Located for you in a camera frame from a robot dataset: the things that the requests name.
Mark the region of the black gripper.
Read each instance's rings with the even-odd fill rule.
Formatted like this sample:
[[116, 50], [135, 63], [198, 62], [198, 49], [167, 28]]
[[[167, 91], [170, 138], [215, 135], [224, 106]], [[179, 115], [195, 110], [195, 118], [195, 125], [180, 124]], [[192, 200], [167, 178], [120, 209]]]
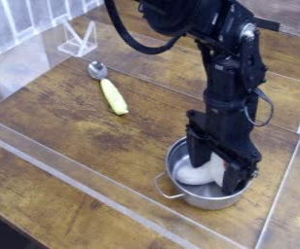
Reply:
[[258, 162], [262, 159], [255, 148], [249, 124], [241, 111], [216, 113], [207, 110], [186, 112], [186, 144], [191, 166], [200, 167], [216, 153], [224, 160], [222, 192], [230, 196], [238, 193], [258, 176]]

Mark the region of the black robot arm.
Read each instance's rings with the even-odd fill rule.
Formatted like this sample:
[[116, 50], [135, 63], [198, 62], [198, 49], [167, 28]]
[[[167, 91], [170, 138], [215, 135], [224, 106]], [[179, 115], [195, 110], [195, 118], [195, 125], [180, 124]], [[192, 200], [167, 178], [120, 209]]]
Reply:
[[150, 27], [166, 36], [195, 39], [207, 74], [206, 111], [186, 112], [192, 167], [212, 155], [224, 161], [222, 192], [239, 191], [258, 172], [262, 156], [250, 140], [267, 66], [253, 13], [235, 0], [139, 0]]

